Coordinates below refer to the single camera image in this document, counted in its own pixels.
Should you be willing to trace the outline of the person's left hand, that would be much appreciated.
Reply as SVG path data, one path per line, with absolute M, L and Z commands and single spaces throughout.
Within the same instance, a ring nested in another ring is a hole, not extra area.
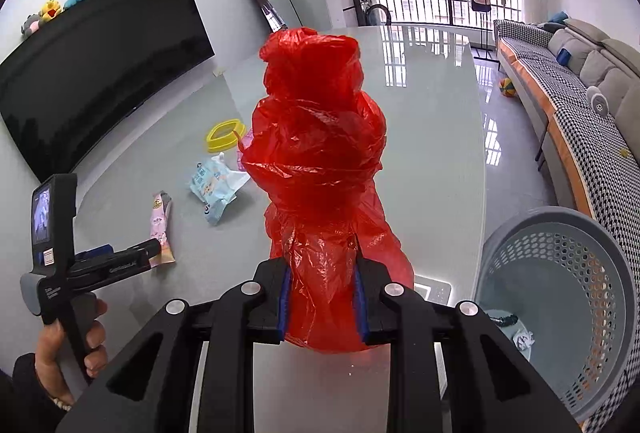
M 85 375 L 90 379 L 96 379 L 108 363 L 105 339 L 102 323 L 93 320 L 85 338 L 89 353 L 82 362 Z M 68 410 L 75 404 L 76 398 L 67 384 L 65 374 L 68 372 L 76 377 L 80 370 L 70 340 L 58 320 L 51 325 L 44 325 L 40 331 L 35 350 L 35 372 L 43 390 L 56 405 Z

